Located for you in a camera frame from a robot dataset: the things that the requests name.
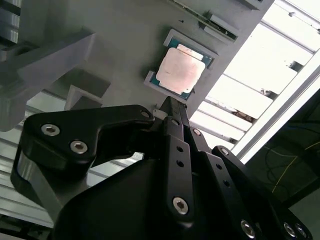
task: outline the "screw hole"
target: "screw hole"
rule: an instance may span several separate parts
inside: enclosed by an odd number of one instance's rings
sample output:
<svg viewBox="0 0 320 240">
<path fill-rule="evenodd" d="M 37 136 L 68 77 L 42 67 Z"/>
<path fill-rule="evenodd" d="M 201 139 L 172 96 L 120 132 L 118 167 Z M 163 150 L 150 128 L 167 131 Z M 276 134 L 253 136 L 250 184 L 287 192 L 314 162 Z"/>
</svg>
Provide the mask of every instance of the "screw hole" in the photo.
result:
<svg viewBox="0 0 320 240">
<path fill-rule="evenodd" d="M 81 143 L 76 143 L 76 144 L 74 145 L 74 147 L 75 147 L 76 149 L 79 149 L 79 150 L 84 149 L 84 146 L 82 146 Z"/>
<path fill-rule="evenodd" d="M 176 161 L 176 164 L 180 167 L 180 168 L 183 168 L 185 165 L 182 161 Z"/>
<path fill-rule="evenodd" d="M 226 180 L 223 181 L 224 185 L 226 185 L 228 188 L 230 188 L 230 183 Z"/>
<path fill-rule="evenodd" d="M 46 128 L 45 128 L 45 130 L 48 132 L 48 133 L 55 133 L 56 132 L 56 130 L 52 127 L 52 126 L 47 126 Z"/>
<path fill-rule="evenodd" d="M 182 147 L 180 147 L 180 146 L 177 146 L 176 149 L 177 149 L 180 153 L 182 153 L 182 152 L 184 151 L 184 150 L 182 149 Z"/>
<path fill-rule="evenodd" d="M 149 118 L 149 113 L 145 112 L 145 111 L 141 111 L 142 116 Z"/>
<path fill-rule="evenodd" d="M 179 123 L 177 120 L 175 120 L 175 119 L 172 119 L 171 122 L 172 122 L 174 125 L 177 125 L 177 126 L 180 125 L 180 123 Z"/>
</svg>

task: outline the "gray block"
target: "gray block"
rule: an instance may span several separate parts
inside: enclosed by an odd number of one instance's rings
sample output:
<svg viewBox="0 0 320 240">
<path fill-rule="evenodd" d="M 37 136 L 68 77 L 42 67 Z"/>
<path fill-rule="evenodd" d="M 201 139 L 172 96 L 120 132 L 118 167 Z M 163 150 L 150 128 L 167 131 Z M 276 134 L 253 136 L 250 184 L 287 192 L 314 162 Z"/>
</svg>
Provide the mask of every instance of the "gray block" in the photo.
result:
<svg viewBox="0 0 320 240">
<path fill-rule="evenodd" d="M 94 33 L 83 30 L 1 62 L 0 131 L 14 128 L 24 119 L 29 99 L 82 64 L 91 52 L 94 39 Z"/>
</svg>

